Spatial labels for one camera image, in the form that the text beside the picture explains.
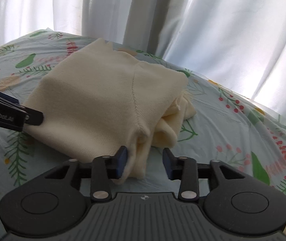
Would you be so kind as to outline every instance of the bed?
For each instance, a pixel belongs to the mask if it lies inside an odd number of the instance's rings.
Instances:
[[[38,30],[0,47],[0,91],[23,102],[40,79],[75,51],[95,39]],[[175,156],[188,156],[200,163],[220,159],[286,194],[286,120],[250,100],[207,80],[201,75],[120,44],[139,60],[158,63],[188,77],[188,90],[197,114],[184,121]],[[112,191],[178,193],[179,182],[167,179],[162,150],[152,147],[143,180],[129,178]],[[36,141],[26,133],[0,128],[0,199],[7,192],[59,165],[69,157]],[[81,192],[89,194],[89,180]],[[200,194],[209,192],[200,180]],[[0,221],[0,237],[5,230]]]

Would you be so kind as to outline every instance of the white curtain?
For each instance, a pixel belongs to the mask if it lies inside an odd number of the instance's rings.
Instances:
[[[0,0],[0,45],[45,28],[154,53],[286,118],[286,0]]]

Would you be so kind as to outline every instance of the knit sweater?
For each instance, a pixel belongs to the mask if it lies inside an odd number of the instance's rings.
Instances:
[[[39,82],[23,106],[43,112],[44,121],[24,131],[81,162],[114,155],[124,145],[128,160],[120,182],[142,178],[151,145],[173,147],[183,119],[195,114],[186,85],[183,73],[98,39]]]

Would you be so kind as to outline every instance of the cream sweater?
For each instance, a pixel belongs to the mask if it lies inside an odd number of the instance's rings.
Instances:
[[[195,114],[186,85],[183,73],[98,39],[44,76],[23,104],[43,112],[44,122],[24,131],[81,162],[124,145],[129,157],[121,181],[142,178],[150,146],[173,147],[183,119]]]

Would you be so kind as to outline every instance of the sweater seam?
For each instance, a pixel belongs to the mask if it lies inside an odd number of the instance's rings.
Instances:
[[[136,75],[136,69],[137,66],[134,66],[134,74],[133,74],[133,80],[132,80],[132,96],[133,96],[133,102],[134,102],[134,112],[135,112],[135,116],[136,116],[136,124],[139,128],[140,133],[143,133],[143,126],[140,122],[140,115],[138,113],[138,105],[137,105],[137,99],[134,93],[134,80],[135,80],[135,75]]]

